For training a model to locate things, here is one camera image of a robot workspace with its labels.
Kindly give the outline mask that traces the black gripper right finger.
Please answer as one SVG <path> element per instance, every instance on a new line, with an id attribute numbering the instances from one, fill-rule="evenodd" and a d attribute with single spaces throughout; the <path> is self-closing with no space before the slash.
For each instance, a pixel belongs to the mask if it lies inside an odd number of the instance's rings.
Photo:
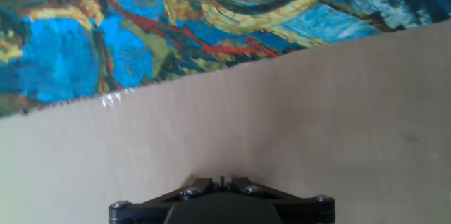
<path id="1" fill-rule="evenodd" d="M 282 223 L 332 224 L 335 222 L 335 199 L 326 194 L 298 197 L 253 182 L 248 177 L 222 177 L 222 190 L 269 203 Z"/>

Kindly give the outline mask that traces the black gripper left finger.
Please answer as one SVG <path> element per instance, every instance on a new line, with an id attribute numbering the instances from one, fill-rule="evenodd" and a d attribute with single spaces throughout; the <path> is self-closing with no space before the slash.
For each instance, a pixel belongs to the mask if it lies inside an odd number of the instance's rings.
<path id="1" fill-rule="evenodd" d="M 117 201 L 109 206 L 109 224 L 164 223 L 174 206 L 219 192 L 222 188 L 222 176 L 218 182 L 212 178 L 196 178 L 179 189 L 143 203 Z"/>

